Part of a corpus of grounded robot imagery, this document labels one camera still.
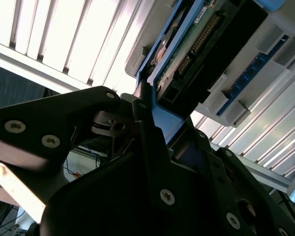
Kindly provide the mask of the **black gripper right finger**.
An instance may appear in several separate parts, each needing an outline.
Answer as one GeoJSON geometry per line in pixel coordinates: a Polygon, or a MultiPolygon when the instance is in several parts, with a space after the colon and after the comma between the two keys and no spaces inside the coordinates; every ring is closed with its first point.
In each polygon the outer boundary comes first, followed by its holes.
{"type": "Polygon", "coordinates": [[[216,236],[295,236],[295,223],[227,148],[213,150],[207,136],[186,120],[186,165],[205,180],[202,231],[216,236]]]}

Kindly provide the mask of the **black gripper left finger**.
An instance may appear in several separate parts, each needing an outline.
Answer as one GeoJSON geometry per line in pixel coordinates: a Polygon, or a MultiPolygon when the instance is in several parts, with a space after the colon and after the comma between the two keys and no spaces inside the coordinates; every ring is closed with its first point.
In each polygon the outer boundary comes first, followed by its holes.
{"type": "Polygon", "coordinates": [[[56,180],[69,152],[96,136],[117,141],[109,163],[128,154],[146,167],[170,161],[150,102],[149,94],[128,102],[99,86],[0,108],[0,187],[43,215],[49,201],[37,189],[50,190],[47,179],[56,180]]]}

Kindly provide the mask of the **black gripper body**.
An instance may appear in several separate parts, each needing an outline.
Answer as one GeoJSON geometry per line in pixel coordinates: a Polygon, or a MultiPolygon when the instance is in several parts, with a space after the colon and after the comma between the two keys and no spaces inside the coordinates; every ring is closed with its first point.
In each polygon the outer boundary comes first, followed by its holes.
{"type": "Polygon", "coordinates": [[[224,216],[207,181],[167,160],[146,167],[128,154],[60,189],[42,236],[220,236],[224,216]]]}

